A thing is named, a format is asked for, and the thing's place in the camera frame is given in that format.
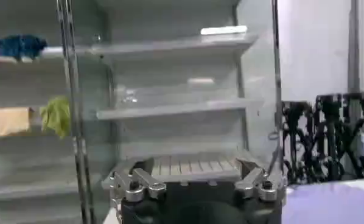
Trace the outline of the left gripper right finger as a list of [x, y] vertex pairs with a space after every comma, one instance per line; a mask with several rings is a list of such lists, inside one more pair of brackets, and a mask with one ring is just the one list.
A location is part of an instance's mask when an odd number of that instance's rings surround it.
[[237, 158], [236, 161], [240, 164], [241, 179], [234, 183], [234, 188], [243, 199], [285, 201], [286, 183], [281, 172], [269, 173], [256, 163], [242, 158]]

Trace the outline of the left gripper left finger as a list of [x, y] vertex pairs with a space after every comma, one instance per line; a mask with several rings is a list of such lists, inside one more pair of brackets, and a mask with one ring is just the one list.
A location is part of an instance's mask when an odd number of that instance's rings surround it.
[[109, 188], [133, 203], [145, 198], [163, 200], [167, 184], [152, 176], [154, 166], [153, 158], [121, 161], [108, 175]]

